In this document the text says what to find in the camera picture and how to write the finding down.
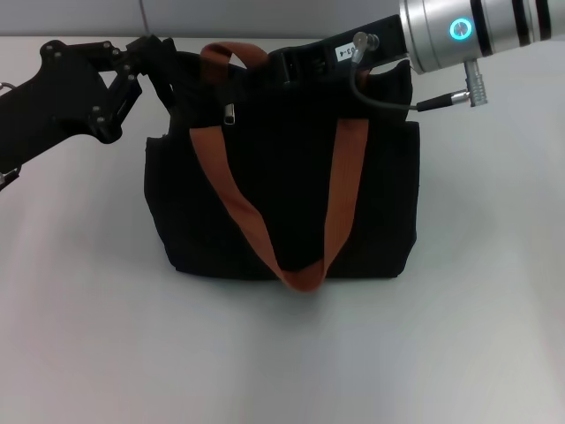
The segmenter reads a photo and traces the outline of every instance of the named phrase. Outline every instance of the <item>glowing blue light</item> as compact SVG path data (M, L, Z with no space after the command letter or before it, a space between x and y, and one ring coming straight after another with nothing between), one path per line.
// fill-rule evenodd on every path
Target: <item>glowing blue light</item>
M459 42L467 40L471 37L471 34L473 34L473 24L470 20L465 18L456 19L451 24L449 34L454 40L458 40Z

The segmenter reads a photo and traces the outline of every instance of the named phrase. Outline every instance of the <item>bag handle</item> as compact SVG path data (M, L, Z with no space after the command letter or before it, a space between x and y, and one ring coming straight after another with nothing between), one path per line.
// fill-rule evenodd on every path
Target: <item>bag handle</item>
M290 288L313 292L323 283L329 266L350 236L368 132L367 119L338 121L324 229L324 257L298 272L279 267L263 217L237 188L230 171L222 128L192 128L190 134L202 170L255 253Z
M268 62L265 50L247 42L214 42L200 52L202 67L200 75L208 84L221 84L228 78L228 64L235 55L247 69Z

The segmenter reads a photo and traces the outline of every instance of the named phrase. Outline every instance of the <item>white label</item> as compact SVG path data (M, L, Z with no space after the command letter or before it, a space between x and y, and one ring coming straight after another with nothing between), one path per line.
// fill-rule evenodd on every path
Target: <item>white label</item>
M341 62L343 60L351 59L353 57L354 51L355 51L355 44L353 44L352 42L335 48L335 55L337 56L337 61Z

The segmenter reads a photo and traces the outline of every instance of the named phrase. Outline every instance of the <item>black fabric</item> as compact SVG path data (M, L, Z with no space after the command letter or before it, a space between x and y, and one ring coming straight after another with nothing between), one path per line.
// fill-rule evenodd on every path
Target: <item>black fabric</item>
M178 54L186 78L199 80L199 59ZM230 67L230 75L244 72ZM411 101L411 69L368 78L365 93ZM197 127L220 125L214 90L203 89ZM323 256L329 173L338 118L370 119L365 166L351 235L328 277L395 277L416 240L418 124L406 113L357 101L347 81L237 103L223 133L242 194L263 215L282 269L300 270ZM170 262L199 276L273 279L207 181L192 148L185 111L170 108L169 134L147 141L145 192Z

